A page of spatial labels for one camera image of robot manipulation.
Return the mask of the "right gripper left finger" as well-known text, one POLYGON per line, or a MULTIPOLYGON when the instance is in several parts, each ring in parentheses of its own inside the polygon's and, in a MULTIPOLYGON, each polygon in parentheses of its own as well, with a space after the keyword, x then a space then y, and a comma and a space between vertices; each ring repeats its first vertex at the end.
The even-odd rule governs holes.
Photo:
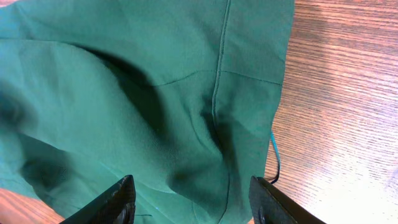
POLYGON ((133 224, 135 202, 134 178, 126 175, 60 224, 133 224))

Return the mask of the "green cloth garment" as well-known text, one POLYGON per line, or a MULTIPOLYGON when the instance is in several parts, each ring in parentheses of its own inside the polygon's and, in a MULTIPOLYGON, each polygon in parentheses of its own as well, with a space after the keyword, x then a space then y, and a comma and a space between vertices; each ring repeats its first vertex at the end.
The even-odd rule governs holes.
POLYGON ((1 9, 1 187, 69 217, 125 175, 136 223, 247 223, 291 0, 1 9))

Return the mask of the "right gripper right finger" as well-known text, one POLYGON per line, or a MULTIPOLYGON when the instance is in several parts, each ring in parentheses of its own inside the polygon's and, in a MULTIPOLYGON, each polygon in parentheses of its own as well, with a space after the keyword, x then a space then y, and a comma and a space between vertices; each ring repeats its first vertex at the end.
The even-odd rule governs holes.
POLYGON ((255 224, 325 224, 262 177, 251 177, 249 203, 255 224))

